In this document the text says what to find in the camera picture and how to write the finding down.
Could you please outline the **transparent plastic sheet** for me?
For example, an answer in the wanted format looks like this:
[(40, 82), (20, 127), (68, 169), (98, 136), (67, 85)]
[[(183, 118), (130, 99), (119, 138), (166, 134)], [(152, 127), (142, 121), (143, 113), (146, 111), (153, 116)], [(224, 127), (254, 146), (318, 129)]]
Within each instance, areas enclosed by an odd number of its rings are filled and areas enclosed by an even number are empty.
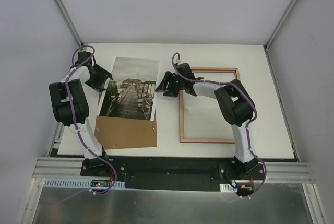
[(223, 118), (216, 99), (179, 92), (180, 142), (233, 143), (231, 125)]

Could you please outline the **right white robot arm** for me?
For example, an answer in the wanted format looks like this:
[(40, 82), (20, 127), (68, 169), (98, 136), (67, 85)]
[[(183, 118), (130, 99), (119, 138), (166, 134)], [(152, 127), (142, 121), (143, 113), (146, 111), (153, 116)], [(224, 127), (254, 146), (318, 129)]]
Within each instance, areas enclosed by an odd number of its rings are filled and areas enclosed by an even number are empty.
[(257, 117), (255, 104), (238, 79), (230, 82), (196, 78), (189, 64), (175, 64), (175, 72), (165, 72), (162, 81), (155, 89), (166, 97), (177, 97), (181, 90), (192, 96), (215, 99), (223, 118), (231, 125), (235, 142), (235, 174), (247, 179), (258, 165), (252, 149), (249, 125)]

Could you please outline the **blue wooden picture frame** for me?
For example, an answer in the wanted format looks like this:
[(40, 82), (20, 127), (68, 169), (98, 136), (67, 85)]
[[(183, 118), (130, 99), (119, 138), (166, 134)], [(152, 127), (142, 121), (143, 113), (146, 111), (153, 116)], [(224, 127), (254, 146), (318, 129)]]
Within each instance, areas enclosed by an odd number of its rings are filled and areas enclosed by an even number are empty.
[[(230, 82), (240, 79), (237, 68), (193, 67), (196, 77), (204, 76), (210, 80)], [(233, 133), (214, 99), (191, 96), (184, 91), (179, 93), (180, 142), (233, 144)]]

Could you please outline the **brown cardboard backing board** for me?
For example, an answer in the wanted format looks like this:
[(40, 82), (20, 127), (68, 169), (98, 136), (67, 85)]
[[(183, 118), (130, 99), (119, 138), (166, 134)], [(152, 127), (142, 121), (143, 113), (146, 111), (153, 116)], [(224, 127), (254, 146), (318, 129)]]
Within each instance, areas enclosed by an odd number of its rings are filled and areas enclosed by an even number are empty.
[(97, 116), (95, 136), (104, 149), (157, 147), (155, 120)]

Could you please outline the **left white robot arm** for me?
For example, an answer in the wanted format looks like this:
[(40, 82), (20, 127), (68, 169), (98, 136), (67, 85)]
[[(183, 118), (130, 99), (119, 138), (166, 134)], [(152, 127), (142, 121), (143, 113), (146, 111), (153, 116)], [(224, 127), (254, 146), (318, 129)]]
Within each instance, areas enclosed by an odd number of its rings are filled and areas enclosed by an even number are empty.
[(96, 63), (94, 52), (84, 51), (82, 47), (73, 53), (71, 62), (69, 74), (49, 85), (53, 115), (79, 141), (85, 158), (82, 169), (106, 176), (112, 165), (89, 123), (90, 109), (83, 85), (102, 92), (105, 83), (112, 80), (112, 74)]

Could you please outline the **pier landscape photo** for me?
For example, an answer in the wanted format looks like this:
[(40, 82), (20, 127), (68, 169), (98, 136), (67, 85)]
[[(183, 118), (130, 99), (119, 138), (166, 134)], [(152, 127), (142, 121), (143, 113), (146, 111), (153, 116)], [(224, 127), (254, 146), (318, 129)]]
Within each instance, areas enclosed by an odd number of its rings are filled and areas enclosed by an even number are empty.
[(160, 61), (116, 57), (111, 74), (112, 78), (104, 85), (97, 116), (154, 120)]

